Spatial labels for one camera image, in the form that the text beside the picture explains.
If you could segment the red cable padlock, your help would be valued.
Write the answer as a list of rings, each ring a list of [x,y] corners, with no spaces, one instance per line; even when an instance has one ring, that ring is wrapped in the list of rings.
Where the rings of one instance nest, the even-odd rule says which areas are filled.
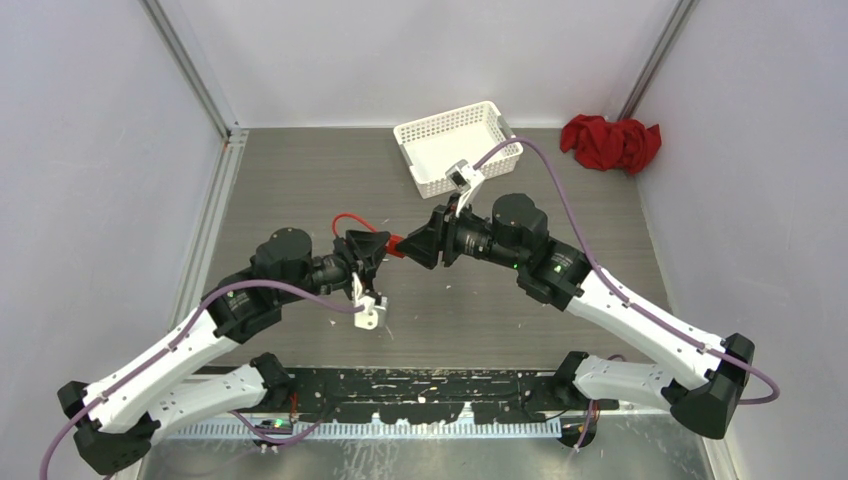
[[[339,229],[338,229],[338,227],[337,227],[337,224],[338,224],[338,223],[339,223],[339,221],[340,221],[340,220],[342,220],[342,219],[351,219],[351,220],[353,220],[353,221],[355,221],[355,222],[358,222],[361,226],[364,226],[367,230],[369,230],[369,231],[371,231],[371,232],[376,232],[376,231],[377,231],[377,229],[376,229],[376,227],[375,227],[374,225],[372,225],[371,223],[369,223],[367,220],[365,220],[365,219],[364,219],[364,218],[362,218],[361,216],[356,215],[356,214],[351,213],[351,212],[343,212],[343,213],[339,213],[339,214],[337,214],[337,215],[333,218],[333,220],[332,220],[332,222],[331,222],[331,232],[332,232],[332,234],[333,234],[335,237],[337,237],[337,238],[340,238],[340,237],[341,237],[340,232],[339,232]],[[400,235],[395,235],[395,234],[391,234],[391,235],[390,235],[390,238],[389,238],[389,241],[388,241],[388,243],[387,243],[387,253],[388,253],[389,255],[393,256],[393,257],[396,257],[396,258],[404,258],[404,257],[405,257],[405,255],[404,255],[403,253],[401,253],[401,252],[397,249],[398,244],[399,244],[402,240],[403,240],[403,237],[402,237],[402,236],[400,236]]]

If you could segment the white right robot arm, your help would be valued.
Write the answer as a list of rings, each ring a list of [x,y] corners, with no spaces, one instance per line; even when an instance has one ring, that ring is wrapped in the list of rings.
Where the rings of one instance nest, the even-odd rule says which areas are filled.
[[[620,400],[667,411],[710,439],[725,437],[741,403],[755,346],[687,324],[627,288],[586,254],[551,237],[548,216],[525,194],[499,197],[482,218],[451,196],[395,250],[419,265],[448,267],[465,255],[510,267],[516,283],[543,305],[588,320],[650,358],[607,360],[571,352],[556,371],[555,396],[567,410],[591,400]]]

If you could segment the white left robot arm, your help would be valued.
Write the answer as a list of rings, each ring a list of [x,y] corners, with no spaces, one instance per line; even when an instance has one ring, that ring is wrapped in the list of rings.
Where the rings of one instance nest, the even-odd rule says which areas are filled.
[[[386,231],[350,230],[334,240],[329,254],[316,256],[307,232],[275,231],[245,269],[223,279],[144,353],[99,381],[71,381],[59,389],[80,457],[110,476],[184,426],[232,410],[285,409],[295,388],[270,353],[213,380],[193,386],[184,380],[276,324],[283,306],[300,300],[327,305],[331,293],[343,291],[348,303],[342,311],[361,327],[377,326],[384,300],[373,282],[398,242]]]

